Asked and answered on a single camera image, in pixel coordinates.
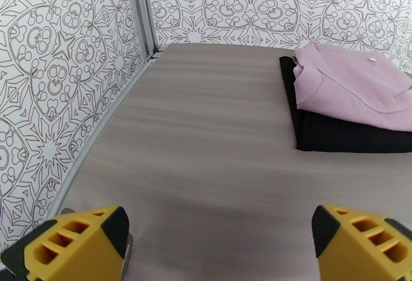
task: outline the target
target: folded pink shirt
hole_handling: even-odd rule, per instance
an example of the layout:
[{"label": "folded pink shirt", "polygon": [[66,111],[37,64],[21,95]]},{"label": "folded pink shirt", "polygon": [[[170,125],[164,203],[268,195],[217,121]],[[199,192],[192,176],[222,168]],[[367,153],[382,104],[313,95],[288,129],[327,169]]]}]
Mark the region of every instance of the folded pink shirt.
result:
[{"label": "folded pink shirt", "polygon": [[294,59],[298,109],[412,131],[412,79],[381,54],[311,41]]}]

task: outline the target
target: patterned wallpaper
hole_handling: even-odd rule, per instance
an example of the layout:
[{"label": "patterned wallpaper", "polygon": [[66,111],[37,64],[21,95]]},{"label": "patterned wallpaper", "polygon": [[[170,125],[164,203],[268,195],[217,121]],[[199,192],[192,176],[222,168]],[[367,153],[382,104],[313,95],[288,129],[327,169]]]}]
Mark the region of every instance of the patterned wallpaper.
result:
[{"label": "patterned wallpaper", "polygon": [[0,251],[42,221],[139,49],[129,0],[0,0]]},{"label": "patterned wallpaper", "polygon": [[313,39],[377,51],[412,72],[411,0],[151,0],[160,45],[300,48]]}]

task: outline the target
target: table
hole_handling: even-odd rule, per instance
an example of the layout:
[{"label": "table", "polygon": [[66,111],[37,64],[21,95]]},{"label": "table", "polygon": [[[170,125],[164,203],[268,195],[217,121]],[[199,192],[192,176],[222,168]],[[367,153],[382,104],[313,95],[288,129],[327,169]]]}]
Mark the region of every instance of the table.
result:
[{"label": "table", "polygon": [[129,280],[319,281],[324,203],[412,226],[411,154],[295,149],[278,62],[291,54],[171,45],[123,101],[62,207],[124,206]]}]

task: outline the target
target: black cloth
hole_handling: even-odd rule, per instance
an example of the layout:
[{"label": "black cloth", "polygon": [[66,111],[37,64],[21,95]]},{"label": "black cloth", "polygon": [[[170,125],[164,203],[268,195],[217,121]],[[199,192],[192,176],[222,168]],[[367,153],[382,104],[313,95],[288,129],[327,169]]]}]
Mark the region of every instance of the black cloth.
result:
[{"label": "black cloth", "polygon": [[387,130],[297,109],[293,74],[296,65],[292,58],[281,57],[280,66],[295,129],[297,149],[345,153],[412,152],[411,132]]}]

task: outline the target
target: stack of folded clothes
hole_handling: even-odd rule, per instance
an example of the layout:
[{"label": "stack of folded clothes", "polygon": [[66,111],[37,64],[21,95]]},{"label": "stack of folded clothes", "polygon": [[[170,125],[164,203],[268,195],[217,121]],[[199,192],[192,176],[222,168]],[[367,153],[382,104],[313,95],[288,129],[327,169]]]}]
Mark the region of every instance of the stack of folded clothes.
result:
[{"label": "stack of folded clothes", "polygon": [[412,152],[412,79],[389,59],[310,42],[280,64],[297,149]]}]

